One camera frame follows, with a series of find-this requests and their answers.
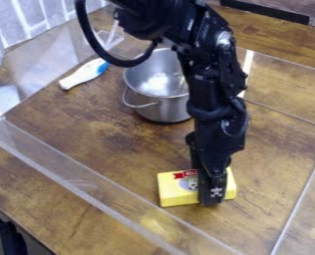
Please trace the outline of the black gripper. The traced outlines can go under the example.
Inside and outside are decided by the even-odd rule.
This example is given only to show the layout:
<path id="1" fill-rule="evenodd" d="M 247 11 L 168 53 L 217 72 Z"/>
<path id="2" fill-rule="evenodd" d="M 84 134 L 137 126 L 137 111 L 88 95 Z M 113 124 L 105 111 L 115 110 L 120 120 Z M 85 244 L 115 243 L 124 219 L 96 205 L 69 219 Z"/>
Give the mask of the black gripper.
<path id="1" fill-rule="evenodd" d="M 212 206 L 223 202 L 227 191 L 226 168 L 231 156 L 244 149 L 248 112 L 243 98 L 207 111 L 187 103 L 187 110 L 195 118 L 195 131 L 187 135 L 191 167 L 199 171 L 199 202 Z"/>

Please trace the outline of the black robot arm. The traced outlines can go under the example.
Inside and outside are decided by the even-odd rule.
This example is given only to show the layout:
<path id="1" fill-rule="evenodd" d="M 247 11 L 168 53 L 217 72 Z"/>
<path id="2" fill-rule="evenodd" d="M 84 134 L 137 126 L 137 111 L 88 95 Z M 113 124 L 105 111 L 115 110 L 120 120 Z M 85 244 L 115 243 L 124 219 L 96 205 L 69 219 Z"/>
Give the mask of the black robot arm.
<path id="1" fill-rule="evenodd" d="M 247 75 L 228 22 L 205 0 L 111 0 L 125 31 L 141 40 L 169 42 L 188 84 L 187 111 L 195 131 L 185 137 L 199 172 L 199 202 L 212 206 L 227 193 L 232 155 L 244 149 L 248 111 L 239 94 Z"/>

